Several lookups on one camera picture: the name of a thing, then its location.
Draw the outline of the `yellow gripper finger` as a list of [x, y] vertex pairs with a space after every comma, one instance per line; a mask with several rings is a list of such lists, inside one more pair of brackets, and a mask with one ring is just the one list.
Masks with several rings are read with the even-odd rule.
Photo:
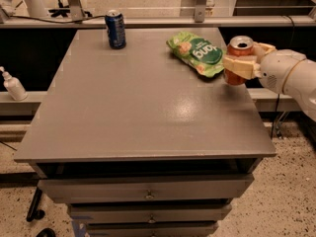
[[276, 51], [274, 45], [262, 42], [254, 42], [253, 45], [253, 54], [257, 57], [257, 62], [260, 63], [262, 59], [269, 53]]
[[257, 62], [256, 55], [235, 56], [225, 54], [222, 62], [225, 69], [244, 79], [250, 80], [262, 76], [261, 65]]

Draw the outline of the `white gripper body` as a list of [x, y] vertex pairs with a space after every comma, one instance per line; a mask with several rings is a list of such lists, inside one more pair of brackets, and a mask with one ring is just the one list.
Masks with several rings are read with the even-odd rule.
[[299, 62], [306, 59], [306, 55], [290, 50], [276, 50], [267, 54], [261, 61], [261, 85], [277, 94], [283, 93], [283, 85], [289, 72]]

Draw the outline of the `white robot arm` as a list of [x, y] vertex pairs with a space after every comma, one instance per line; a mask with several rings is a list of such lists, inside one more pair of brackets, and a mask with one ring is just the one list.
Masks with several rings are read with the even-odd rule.
[[230, 43], [222, 61], [227, 84], [237, 86], [258, 78], [264, 88], [292, 97], [308, 117], [316, 119], [316, 62], [305, 54], [241, 42]]

